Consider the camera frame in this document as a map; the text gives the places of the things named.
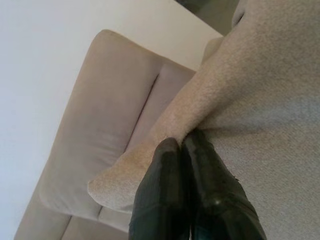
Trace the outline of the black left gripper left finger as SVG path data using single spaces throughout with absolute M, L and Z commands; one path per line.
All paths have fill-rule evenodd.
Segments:
M 180 147 L 174 138 L 155 149 L 139 184 L 128 240 L 189 240 L 188 184 Z

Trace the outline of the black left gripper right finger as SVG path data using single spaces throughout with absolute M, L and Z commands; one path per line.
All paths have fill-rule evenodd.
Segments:
M 205 134 L 181 145 L 189 187 L 191 240 L 267 240 L 258 214 Z

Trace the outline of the beige textured pillow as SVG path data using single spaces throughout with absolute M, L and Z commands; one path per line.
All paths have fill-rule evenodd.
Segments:
M 156 146 L 200 128 L 269 240 L 320 240 L 320 0 L 240 0 L 231 32 L 210 51 L 142 143 L 88 193 L 126 211 Z

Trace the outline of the beige sofa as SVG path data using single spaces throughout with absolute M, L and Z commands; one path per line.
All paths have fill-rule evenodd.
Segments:
M 111 30 L 92 41 L 13 240 L 127 240 L 131 215 L 87 184 L 139 143 L 194 71 Z

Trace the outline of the large beige back cushion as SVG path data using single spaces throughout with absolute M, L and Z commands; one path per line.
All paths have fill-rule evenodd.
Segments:
M 194 74 L 194 71 L 180 66 L 165 64 L 162 67 L 141 110 L 127 150 L 135 147 L 148 135 L 162 112 Z

